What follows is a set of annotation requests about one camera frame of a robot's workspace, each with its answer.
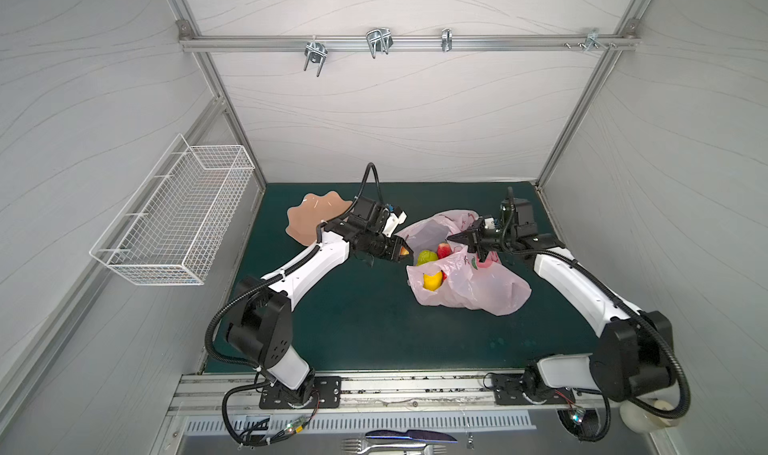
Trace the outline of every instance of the wall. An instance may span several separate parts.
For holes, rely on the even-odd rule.
[[[212,98],[166,0],[0,0],[0,378]],[[223,119],[205,143],[234,143]],[[0,453],[146,453],[231,286],[252,182],[204,287],[111,277]]]
[[[201,33],[531,35],[612,32],[629,0],[188,0]],[[214,55],[270,181],[520,181],[541,172],[597,55],[331,51]]]
[[[768,0],[653,0],[546,194],[575,255],[674,325],[688,453],[768,446]]]

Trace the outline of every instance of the black mounting plate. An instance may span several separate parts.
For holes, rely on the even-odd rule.
[[[552,390],[552,395],[544,400],[543,403],[531,403],[523,396],[523,391],[520,388],[520,378],[522,373],[504,374],[504,373],[491,373],[491,385],[493,388],[493,399],[497,405],[562,405],[567,403],[557,393]],[[572,390],[565,388],[558,388],[566,397],[571,400],[574,399]]]
[[[315,377],[314,390],[320,393],[320,408],[339,408],[341,401],[341,377]],[[314,408],[317,399],[312,396],[305,407],[293,407],[285,402],[282,390],[275,385],[266,387],[261,393],[259,408],[262,410],[279,410],[281,408]]]

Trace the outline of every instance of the white wire basket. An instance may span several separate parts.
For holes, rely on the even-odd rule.
[[[242,145],[178,138],[91,249],[135,285],[202,285],[254,171]]]

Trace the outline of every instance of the green table surface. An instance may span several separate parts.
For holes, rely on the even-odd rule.
[[[542,203],[527,182],[384,183],[382,192],[385,201],[406,211],[408,225],[451,209],[498,216],[508,185],[514,187],[515,197],[533,203],[539,232],[551,232]],[[236,279],[261,278],[303,249],[285,228],[286,210],[305,194],[335,190],[351,200],[358,186],[269,184]],[[365,195],[376,197],[372,184]],[[532,293],[518,311],[497,317],[482,310],[422,306],[406,283],[405,265],[377,260],[370,268],[350,255],[296,307],[293,346],[318,371],[513,368],[550,354],[592,351],[597,337],[576,309],[521,261],[507,256],[502,260],[531,285]],[[241,356],[225,342],[224,324],[214,344],[221,353]],[[209,358],[205,371],[250,368]]]

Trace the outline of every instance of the plastic bag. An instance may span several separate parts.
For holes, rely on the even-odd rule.
[[[438,244],[446,242],[446,236],[466,230],[477,219],[478,214],[471,210],[441,211],[397,234],[406,239],[416,257],[421,250],[435,251]],[[418,267],[406,267],[408,284],[421,305],[465,307],[509,315],[531,296],[528,282],[504,267],[495,252],[479,264],[475,254],[467,252],[466,245],[448,243],[453,249],[451,255]],[[437,290],[427,290],[424,275],[435,275],[440,270],[447,278]]]

